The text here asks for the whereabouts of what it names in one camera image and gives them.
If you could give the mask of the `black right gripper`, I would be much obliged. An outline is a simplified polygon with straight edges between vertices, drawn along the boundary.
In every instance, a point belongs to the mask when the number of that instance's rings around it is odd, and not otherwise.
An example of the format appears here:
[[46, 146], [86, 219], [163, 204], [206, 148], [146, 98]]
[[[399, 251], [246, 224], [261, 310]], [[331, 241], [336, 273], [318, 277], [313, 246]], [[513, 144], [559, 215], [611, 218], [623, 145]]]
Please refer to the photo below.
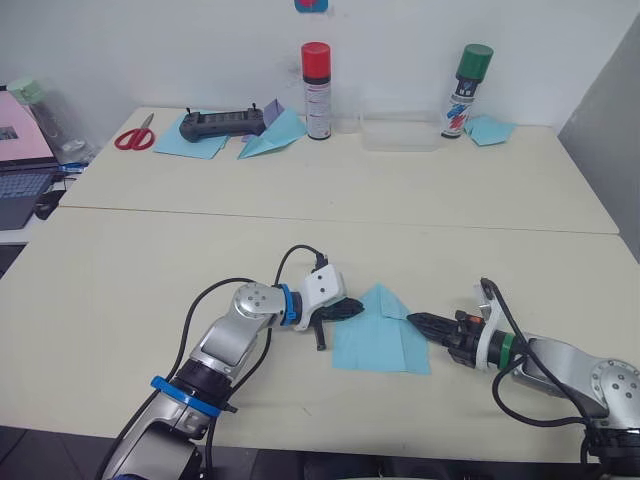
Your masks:
[[455, 320], [426, 312], [409, 314], [407, 320], [429, 341], [447, 347], [456, 363], [476, 367], [478, 343], [485, 327], [482, 317], [457, 310]]

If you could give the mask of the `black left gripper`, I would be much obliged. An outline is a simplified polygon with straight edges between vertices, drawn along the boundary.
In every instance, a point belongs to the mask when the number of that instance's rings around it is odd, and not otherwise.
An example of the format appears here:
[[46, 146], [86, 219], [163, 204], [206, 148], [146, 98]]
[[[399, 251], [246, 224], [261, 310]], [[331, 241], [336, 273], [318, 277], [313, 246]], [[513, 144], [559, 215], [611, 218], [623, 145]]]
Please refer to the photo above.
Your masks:
[[353, 298], [345, 298], [329, 306], [318, 308], [310, 319], [310, 326], [313, 328], [316, 340], [316, 349], [325, 351], [327, 348], [324, 333], [324, 323], [343, 321], [350, 319], [364, 310], [363, 304]]

